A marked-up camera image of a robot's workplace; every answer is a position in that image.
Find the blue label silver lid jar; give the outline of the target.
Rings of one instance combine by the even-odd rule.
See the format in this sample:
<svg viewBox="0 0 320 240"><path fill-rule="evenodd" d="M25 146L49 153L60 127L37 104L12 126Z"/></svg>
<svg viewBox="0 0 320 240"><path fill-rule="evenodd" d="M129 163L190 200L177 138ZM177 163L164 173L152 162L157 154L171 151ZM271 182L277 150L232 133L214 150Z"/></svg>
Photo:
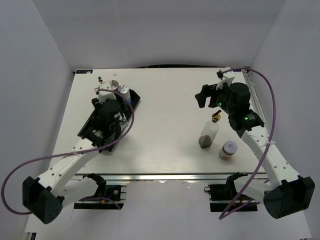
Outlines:
<svg viewBox="0 0 320 240"><path fill-rule="evenodd" d="M127 85L120 85L118 90L122 94L122 96L125 98L126 102L131 104L132 100L131 100L130 88Z"/></svg>

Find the glass jar white powder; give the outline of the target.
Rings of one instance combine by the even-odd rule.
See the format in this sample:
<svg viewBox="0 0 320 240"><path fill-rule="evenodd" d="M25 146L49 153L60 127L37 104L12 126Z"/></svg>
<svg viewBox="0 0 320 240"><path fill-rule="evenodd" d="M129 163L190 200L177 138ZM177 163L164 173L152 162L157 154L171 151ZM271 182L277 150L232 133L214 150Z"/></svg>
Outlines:
<svg viewBox="0 0 320 240"><path fill-rule="evenodd" d="M112 91L116 91L118 92L119 91L119 82L116 81L116 80L110 80L109 81L109 84L110 84L110 89Z"/></svg>

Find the dark sauce bottle gold spout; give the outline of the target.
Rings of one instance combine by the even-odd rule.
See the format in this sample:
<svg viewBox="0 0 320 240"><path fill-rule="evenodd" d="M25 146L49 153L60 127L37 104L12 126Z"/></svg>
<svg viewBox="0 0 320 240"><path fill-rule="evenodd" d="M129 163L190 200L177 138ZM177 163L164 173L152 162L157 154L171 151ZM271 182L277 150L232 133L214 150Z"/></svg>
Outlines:
<svg viewBox="0 0 320 240"><path fill-rule="evenodd" d="M207 121L202 129L198 139L199 146L202 149L210 148L219 131L218 121L221 119L221 110L212 114L211 119Z"/></svg>

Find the white lid brown jar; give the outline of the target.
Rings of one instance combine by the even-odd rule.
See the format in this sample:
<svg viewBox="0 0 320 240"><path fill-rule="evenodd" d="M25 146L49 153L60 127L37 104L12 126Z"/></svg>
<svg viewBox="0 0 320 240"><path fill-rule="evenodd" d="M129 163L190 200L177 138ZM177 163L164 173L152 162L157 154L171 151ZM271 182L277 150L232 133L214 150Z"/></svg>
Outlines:
<svg viewBox="0 0 320 240"><path fill-rule="evenodd" d="M226 141L219 150L219 157L222 160L230 160L232 156L237 152L238 146L234 141Z"/></svg>

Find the clear oil bottle gold spout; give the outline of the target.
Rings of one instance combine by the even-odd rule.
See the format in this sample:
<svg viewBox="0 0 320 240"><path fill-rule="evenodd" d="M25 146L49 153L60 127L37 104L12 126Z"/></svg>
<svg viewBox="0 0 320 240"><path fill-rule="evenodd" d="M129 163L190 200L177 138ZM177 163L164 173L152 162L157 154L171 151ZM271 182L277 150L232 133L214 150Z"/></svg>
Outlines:
<svg viewBox="0 0 320 240"><path fill-rule="evenodd" d="M103 79L100 76L98 77L98 82L100 85L104 83Z"/></svg>

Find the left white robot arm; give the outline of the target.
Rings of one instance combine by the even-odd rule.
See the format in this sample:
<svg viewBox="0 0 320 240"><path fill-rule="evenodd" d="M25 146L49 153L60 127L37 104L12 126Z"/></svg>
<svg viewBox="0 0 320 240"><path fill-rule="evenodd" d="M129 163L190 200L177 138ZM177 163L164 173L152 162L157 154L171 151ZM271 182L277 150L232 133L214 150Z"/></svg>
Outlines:
<svg viewBox="0 0 320 240"><path fill-rule="evenodd" d="M54 221L62 209L81 199L105 197L106 181L90 173L74 184L69 180L91 159L100 154L100 147L121 134L121 104L115 99L94 102L95 110L83 127L71 155L62 157L49 170L22 183L22 204L42 223Z"/></svg>

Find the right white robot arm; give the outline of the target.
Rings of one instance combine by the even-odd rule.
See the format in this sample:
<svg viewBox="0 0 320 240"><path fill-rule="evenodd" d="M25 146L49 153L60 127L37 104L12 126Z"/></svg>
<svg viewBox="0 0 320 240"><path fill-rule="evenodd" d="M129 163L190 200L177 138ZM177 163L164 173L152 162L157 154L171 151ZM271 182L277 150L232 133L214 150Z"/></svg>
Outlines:
<svg viewBox="0 0 320 240"><path fill-rule="evenodd" d="M311 177L302 177L284 158L277 146L268 138L264 122L250 108L251 93L244 83L224 83L222 88L217 84L203 85L195 95L198 106L204 108L207 98L210 108L221 108L228 115L231 128L246 143L258 159L258 168L263 168L268 182L255 180L254 174L235 173L227 178L226 195L231 202L222 212L220 219L225 218L240 196L263 204L267 212L275 219L308 209L315 183Z"/></svg>

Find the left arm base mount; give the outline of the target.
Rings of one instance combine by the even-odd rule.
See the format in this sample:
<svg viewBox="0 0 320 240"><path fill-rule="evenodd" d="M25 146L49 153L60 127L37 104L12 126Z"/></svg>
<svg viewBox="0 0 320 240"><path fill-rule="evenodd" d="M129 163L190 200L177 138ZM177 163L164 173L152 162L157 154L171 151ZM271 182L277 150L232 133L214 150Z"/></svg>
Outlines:
<svg viewBox="0 0 320 240"><path fill-rule="evenodd" d="M127 187L120 184L109 184L100 175L86 174L82 179L91 179L97 184L97 189L92 196L85 197L74 203L76 210L121 210L126 199Z"/></svg>

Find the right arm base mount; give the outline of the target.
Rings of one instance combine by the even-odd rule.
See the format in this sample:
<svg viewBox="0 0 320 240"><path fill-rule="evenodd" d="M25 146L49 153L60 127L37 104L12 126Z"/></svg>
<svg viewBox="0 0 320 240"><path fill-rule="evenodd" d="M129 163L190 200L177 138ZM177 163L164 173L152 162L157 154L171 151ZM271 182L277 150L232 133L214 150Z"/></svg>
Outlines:
<svg viewBox="0 0 320 240"><path fill-rule="evenodd" d="M204 192L209 195L209 205L210 211L212 213L222 213L223 210L228 206L232 199L238 194L236 191L234 181L240 178L244 180L244 177L247 177L248 174L237 172L231 176L228 176L226 182L223 184L209 184L204 187ZM234 210L235 208L244 205L246 202L251 201L248 205L237 210L238 212L257 212L258 207L256 202L248 197L247 195L241 195L235 203L230 207L229 211Z"/></svg>

